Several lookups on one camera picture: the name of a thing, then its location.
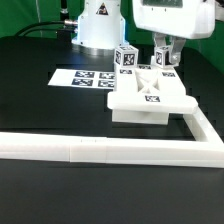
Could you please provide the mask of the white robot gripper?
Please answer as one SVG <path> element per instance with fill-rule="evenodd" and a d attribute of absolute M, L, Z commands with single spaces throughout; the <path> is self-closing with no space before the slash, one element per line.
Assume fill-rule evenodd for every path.
<path fill-rule="evenodd" d="M 132 0 L 132 6 L 135 25 L 154 32 L 155 51 L 164 53 L 171 35 L 171 64 L 180 62 L 185 38 L 208 38 L 215 28 L 215 0 Z"/>

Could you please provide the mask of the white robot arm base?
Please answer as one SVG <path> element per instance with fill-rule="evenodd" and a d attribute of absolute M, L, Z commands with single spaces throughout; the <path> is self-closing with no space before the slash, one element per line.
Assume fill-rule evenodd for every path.
<path fill-rule="evenodd" d="M 85 0 L 72 44 L 91 55 L 112 55 L 118 46 L 128 49 L 120 6 L 121 0 Z"/>

